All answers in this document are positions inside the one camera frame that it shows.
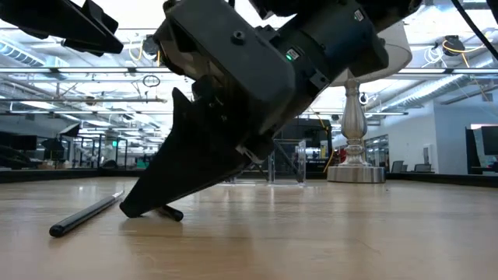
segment ceiling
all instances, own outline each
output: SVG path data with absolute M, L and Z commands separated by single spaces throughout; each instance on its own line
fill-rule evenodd
M 82 5 L 84 0 L 73 0 L 73 2 Z M 116 37 L 124 43 L 124 50 L 121 54 L 105 54 L 103 57 L 98 58 L 91 54 L 80 53 L 62 47 L 60 45 L 60 38 L 49 37 L 46 40 L 38 40 L 4 22 L 0 22 L 0 40 L 7 40 L 38 58 L 59 58 L 63 61 L 63 65 L 69 67 L 156 67 L 156 63 L 150 56 L 146 54 L 140 55 L 140 46 L 145 36 L 153 34 L 164 20 L 164 13 L 161 9 L 163 0 L 147 0 L 146 2 L 130 0 L 126 2 L 126 5 L 123 5 L 123 2 L 118 0 L 94 0 L 94 2 L 100 5 L 105 13 L 120 23 Z M 431 47 L 437 41 L 442 42 L 446 35 L 458 35 L 467 48 L 481 47 L 479 39 L 475 37 L 457 11 L 452 8 L 449 0 L 435 2 L 438 2 L 438 4 L 423 6 L 416 14 L 403 21 L 413 56 L 412 61 L 407 66 L 408 68 L 464 67 L 461 57 L 441 55 L 435 63 L 430 63 L 430 60 L 427 59 L 427 53 Z M 270 24 L 273 27 L 280 27 L 289 20 L 288 18 L 272 17 L 269 20 L 263 21 L 259 19 L 258 14 L 254 11 L 248 0 L 236 0 L 236 10 L 252 26 Z M 488 9 L 481 7 L 479 9 L 468 10 L 467 12 L 493 43 L 498 41 L 498 25 Z M 487 50 L 481 47 L 468 54 L 471 67 L 473 58 L 485 52 Z M 3 55 L 0 55 L 0 66 L 26 67 L 22 63 Z M 67 75 L 65 81 L 60 81 L 58 94 L 67 91 L 63 98 L 82 98 L 86 96 L 111 99 L 159 98 L 163 102 L 98 103 L 95 106 L 98 110 L 115 110 L 120 108 L 122 110 L 161 111 L 172 111 L 173 109 L 170 95 L 172 88 L 178 87 L 184 93 L 191 95 L 190 85 L 192 81 L 190 79 L 174 74 L 156 74 L 160 78 L 161 83 L 157 87 L 149 88 L 142 82 L 145 75 L 71 74 Z M 26 82 L 52 95 L 57 91 L 56 83 L 47 82 L 47 78 L 42 75 L 24 75 L 19 73 L 10 75 L 10 77 L 18 79 L 21 82 Z M 430 79 L 429 76 L 418 76 L 413 79 L 380 79 L 375 82 L 362 84 L 360 91 L 369 96 L 370 102 L 383 103 L 400 96 L 404 91 Z M 345 90 L 342 87 L 328 88 L 315 100 L 311 107 L 314 110 L 341 111 L 345 104 L 344 93 Z M 73 110 L 96 110 L 85 104 L 65 103 L 64 105 Z M 164 134 L 167 134 L 172 124 L 171 115 L 151 114 L 149 116 L 143 115 L 141 118 L 144 122 L 156 122 L 159 125 L 159 129 L 164 130 Z

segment computer screen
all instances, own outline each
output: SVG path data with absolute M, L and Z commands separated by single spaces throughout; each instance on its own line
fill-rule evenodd
M 19 151 L 33 151 L 37 149 L 36 135 L 13 135 L 11 148 Z
M 484 154 L 487 156 L 498 155 L 498 126 L 482 127 L 481 131 Z

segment desk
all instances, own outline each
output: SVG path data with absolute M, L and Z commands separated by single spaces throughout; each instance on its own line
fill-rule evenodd
M 182 223 L 117 205 L 61 239 L 55 222 L 137 178 L 0 185 L 2 280 L 496 280 L 498 190 L 389 180 L 217 186 Z

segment ceiling pipe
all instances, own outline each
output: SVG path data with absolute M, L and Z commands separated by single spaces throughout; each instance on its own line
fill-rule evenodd
M 19 89 L 23 90 L 23 92 L 19 92 L 19 89 L 15 89 L 14 93 L 6 92 L 6 91 L 4 92 L 4 93 L 7 93 L 9 95 L 18 96 L 17 94 L 30 93 L 34 96 L 45 95 L 47 97 L 56 97 L 55 93 L 51 93 L 47 90 L 39 89 L 36 86 L 32 86 L 28 83 L 21 82 L 17 79 L 12 79 L 12 78 L 8 77 L 7 75 L 0 75 L 0 79 L 3 79 L 4 80 L 3 82 L 10 82 L 12 84 L 12 86 L 15 86 L 16 88 L 18 87 Z M 32 99 L 32 101 L 38 101 L 38 102 L 41 102 L 41 100 L 44 100 L 44 99 Z M 25 101 L 30 101 L 30 99 L 21 99 L 21 101 L 19 101 L 19 102 L 25 102 Z M 65 110 L 65 108 L 70 108 L 70 110 L 82 110 L 81 108 L 73 106 L 73 105 L 62 106 L 59 110 Z M 97 120 L 102 120 L 102 121 L 108 121 L 108 119 L 106 119 L 105 117 L 93 116 L 91 118 L 96 118 Z M 114 123 L 116 123 L 117 125 L 123 124 L 123 123 L 118 122 L 118 121 L 114 121 Z
M 82 100 L 82 99 L 21 99 L 21 98 L 4 98 L 0 99 L 0 103 L 5 103 L 5 102 L 26 102 L 26 101 L 37 101 L 37 102 L 57 102 L 57 103 L 65 103 L 65 102 L 71 102 L 71 103 L 106 103 L 106 102 L 126 102 L 126 103 L 155 103 L 155 102 L 161 102 L 165 103 L 166 100 L 162 100 L 159 98 L 155 99 L 150 99 L 150 100 L 144 100 L 144 99 L 88 99 L 88 100 Z
M 2 38 L 0 38 L 0 54 L 30 67 L 45 66 L 45 62 L 43 60 L 33 56 L 32 54 L 28 54 L 24 50 L 21 50 L 20 48 L 14 46 L 14 44 L 9 43 Z
M 471 63 L 475 68 L 492 68 L 498 66 L 494 57 L 486 52 L 479 55 L 477 58 L 472 59 Z M 471 75 L 458 74 L 449 75 L 437 81 L 423 82 L 401 95 L 389 100 L 381 105 L 381 109 L 373 108 L 370 111 L 386 112 L 395 110 L 399 107 L 412 107 L 430 101 L 446 93 L 454 91 L 462 86 L 466 86 L 472 81 Z

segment white wall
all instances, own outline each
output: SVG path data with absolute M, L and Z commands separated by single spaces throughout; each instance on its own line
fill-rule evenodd
M 408 170 L 416 164 L 423 163 L 423 148 L 430 149 L 430 163 L 433 171 L 438 172 L 436 125 L 432 102 L 424 104 L 424 108 L 407 110 L 406 116 L 389 116 L 381 122 L 381 126 L 369 126 L 364 139 L 388 135 L 389 161 L 403 160 Z M 332 141 L 334 147 L 345 144 L 342 136 Z
M 467 174 L 465 128 L 470 124 L 498 124 L 498 115 L 481 96 L 434 107 L 439 170 L 442 174 Z

